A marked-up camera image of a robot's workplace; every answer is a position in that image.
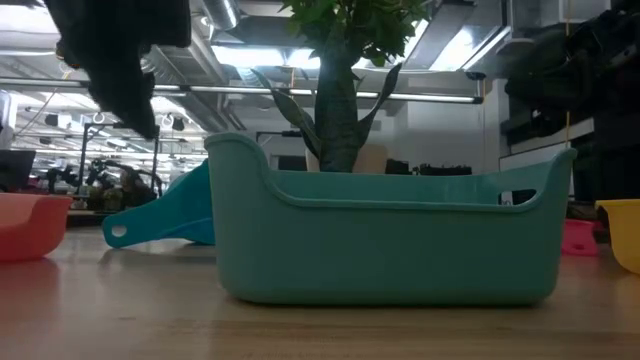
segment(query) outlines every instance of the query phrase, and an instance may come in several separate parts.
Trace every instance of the wooden table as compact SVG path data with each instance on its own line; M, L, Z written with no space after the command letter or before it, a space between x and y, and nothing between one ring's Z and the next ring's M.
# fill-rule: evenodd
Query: wooden table
M265 307L220 288L211 247L74 231L0 265L0 359L637 360L640 277L605 252L563 258L536 308Z

